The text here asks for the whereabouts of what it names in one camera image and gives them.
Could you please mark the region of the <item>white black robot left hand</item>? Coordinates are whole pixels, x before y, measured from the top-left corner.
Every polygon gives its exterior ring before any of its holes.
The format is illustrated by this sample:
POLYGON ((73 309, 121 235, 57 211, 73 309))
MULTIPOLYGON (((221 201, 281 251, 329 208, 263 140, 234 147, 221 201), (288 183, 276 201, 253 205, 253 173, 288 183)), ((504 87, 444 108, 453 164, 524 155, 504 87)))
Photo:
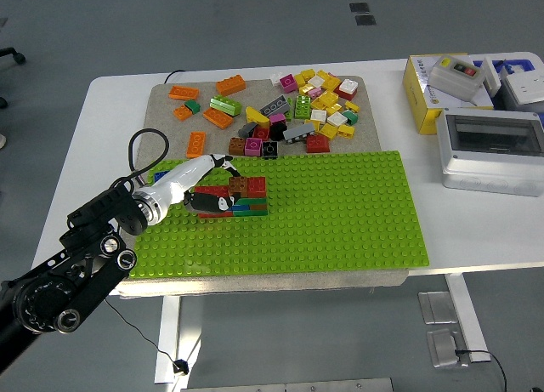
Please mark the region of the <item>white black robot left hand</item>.
POLYGON ((225 213, 239 201, 240 194, 215 196, 190 190, 214 168, 222 168, 234 177, 240 177, 240 173, 230 162, 232 159, 232 156, 217 154, 191 159, 178 165, 152 186, 136 190, 133 198, 149 225, 163 221, 168 209, 178 203, 183 203, 190 213, 225 213))

